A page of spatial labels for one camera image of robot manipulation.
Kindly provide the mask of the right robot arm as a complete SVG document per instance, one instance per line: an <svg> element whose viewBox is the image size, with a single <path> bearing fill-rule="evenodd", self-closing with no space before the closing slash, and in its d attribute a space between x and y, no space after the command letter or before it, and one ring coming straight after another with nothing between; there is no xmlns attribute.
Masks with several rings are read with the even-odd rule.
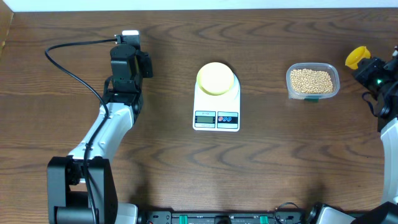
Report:
<svg viewBox="0 0 398 224"><path fill-rule="evenodd" d="M377 57L362 58L353 76L367 89L376 105L370 105L377 117L377 131L384 148L384 187L381 204L353 217L323 204L312 211L308 223L390 223L397 224L397 56L388 62Z"/></svg>

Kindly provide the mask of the yellow measuring scoop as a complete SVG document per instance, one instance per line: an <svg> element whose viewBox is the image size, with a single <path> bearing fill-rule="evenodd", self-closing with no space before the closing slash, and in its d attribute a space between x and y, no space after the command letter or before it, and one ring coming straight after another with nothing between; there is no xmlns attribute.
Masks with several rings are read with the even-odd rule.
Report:
<svg viewBox="0 0 398 224"><path fill-rule="evenodd" d="M371 58L371 53L366 46L360 46L354 49L346 58L345 65L352 70L357 70L359 62L362 59Z"/></svg>

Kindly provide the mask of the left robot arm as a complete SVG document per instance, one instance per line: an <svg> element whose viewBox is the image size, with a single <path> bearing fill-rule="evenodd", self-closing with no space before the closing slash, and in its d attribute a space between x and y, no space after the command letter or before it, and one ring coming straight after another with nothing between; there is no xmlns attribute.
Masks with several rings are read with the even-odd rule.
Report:
<svg viewBox="0 0 398 224"><path fill-rule="evenodd" d="M76 148L47 165L50 223L137 223L137 206L118 201L111 161L142 110L152 64L138 41L116 41L110 56L113 74L98 97L96 121Z"/></svg>

